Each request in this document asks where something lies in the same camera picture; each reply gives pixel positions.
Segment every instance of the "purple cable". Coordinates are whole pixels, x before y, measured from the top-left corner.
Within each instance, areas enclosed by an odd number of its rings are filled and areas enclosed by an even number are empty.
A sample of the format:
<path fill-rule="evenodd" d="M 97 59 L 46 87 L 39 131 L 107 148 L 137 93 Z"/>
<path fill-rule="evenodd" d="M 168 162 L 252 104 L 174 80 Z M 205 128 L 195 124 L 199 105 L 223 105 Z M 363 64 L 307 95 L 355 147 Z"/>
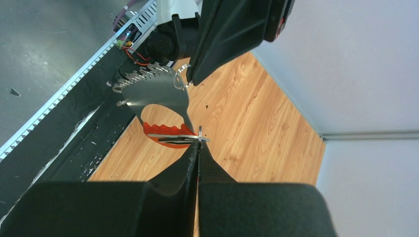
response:
<path fill-rule="evenodd" d="M 122 16 L 126 13 L 126 10 L 128 10 L 132 5 L 134 5 L 138 0 L 131 0 L 128 2 L 128 4 L 122 8 L 121 12 L 118 14 L 117 18 L 115 19 L 114 23 L 112 24 L 112 30 L 114 31 L 118 22 L 121 20 Z"/>

